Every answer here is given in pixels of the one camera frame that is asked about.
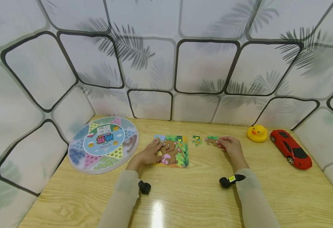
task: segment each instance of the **sticker label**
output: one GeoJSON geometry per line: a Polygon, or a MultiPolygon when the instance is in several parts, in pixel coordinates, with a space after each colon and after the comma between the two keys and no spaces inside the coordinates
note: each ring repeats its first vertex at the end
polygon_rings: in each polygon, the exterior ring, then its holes
{"type": "Polygon", "coordinates": [[[125,140],[125,131],[117,124],[99,125],[84,138],[85,151],[93,156],[103,156],[118,149],[125,140]]]}
{"type": "Polygon", "coordinates": [[[232,182],[234,182],[234,181],[236,181],[235,176],[229,177],[229,182],[230,182],[230,183],[232,183],[232,182]]]}

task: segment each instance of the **yellow tag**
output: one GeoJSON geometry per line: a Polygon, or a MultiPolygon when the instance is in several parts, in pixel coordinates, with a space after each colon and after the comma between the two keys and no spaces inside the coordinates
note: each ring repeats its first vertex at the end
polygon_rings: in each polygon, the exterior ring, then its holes
{"type": "Polygon", "coordinates": [[[229,182],[230,183],[233,182],[233,181],[235,181],[235,180],[236,180],[235,176],[229,177],[229,182]]]}

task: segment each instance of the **yellow rubber duck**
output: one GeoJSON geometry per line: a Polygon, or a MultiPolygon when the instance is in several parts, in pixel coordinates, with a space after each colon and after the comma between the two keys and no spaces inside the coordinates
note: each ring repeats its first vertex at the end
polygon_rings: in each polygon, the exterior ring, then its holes
{"type": "Polygon", "coordinates": [[[246,136],[256,143],[264,142],[267,139],[267,129],[262,125],[254,125],[248,128],[246,136]]]}

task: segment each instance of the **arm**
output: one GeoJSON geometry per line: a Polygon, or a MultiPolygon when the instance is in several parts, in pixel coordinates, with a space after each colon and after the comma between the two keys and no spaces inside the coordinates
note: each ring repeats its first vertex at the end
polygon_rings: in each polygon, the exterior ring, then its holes
{"type": "Polygon", "coordinates": [[[139,197],[138,176],[134,170],[121,172],[98,228],[127,228],[132,209],[139,197]]]}
{"type": "Polygon", "coordinates": [[[151,164],[161,160],[157,152],[161,147],[160,139],[154,139],[140,153],[128,162],[126,170],[122,171],[109,202],[104,210],[98,228],[127,228],[132,209],[139,197],[138,171],[143,164],[151,164]]]}
{"type": "Polygon", "coordinates": [[[217,147],[229,154],[235,174],[246,176],[244,180],[236,182],[245,228],[279,228],[279,223],[263,195],[258,177],[243,156],[239,140],[230,136],[220,137],[217,147]]]}
{"type": "Polygon", "coordinates": [[[263,195],[258,177],[250,168],[238,170],[236,174],[246,176],[236,182],[236,189],[243,209],[246,228],[277,228],[280,227],[271,207],[263,195]]]}

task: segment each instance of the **red toy car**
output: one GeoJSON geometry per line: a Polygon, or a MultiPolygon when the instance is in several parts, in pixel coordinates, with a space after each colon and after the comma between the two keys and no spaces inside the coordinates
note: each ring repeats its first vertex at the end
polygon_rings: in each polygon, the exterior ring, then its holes
{"type": "Polygon", "coordinates": [[[285,130],[273,130],[270,134],[270,139],[287,158],[288,163],[299,169],[311,168],[311,158],[288,132],[285,130]]]}

